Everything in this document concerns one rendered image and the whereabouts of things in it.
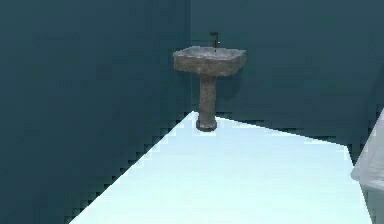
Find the brown stone pedestal sink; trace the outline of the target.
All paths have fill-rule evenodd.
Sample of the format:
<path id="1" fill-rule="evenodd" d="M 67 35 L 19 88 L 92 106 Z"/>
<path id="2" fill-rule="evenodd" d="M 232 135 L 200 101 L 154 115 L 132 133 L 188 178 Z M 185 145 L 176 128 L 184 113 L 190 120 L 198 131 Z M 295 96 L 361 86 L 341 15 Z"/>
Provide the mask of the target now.
<path id="1" fill-rule="evenodd" d="M 191 46 L 173 53 L 174 69 L 199 76 L 199 110 L 196 128 L 211 132 L 217 128 L 216 80 L 236 74 L 247 59 L 240 49 Z"/>

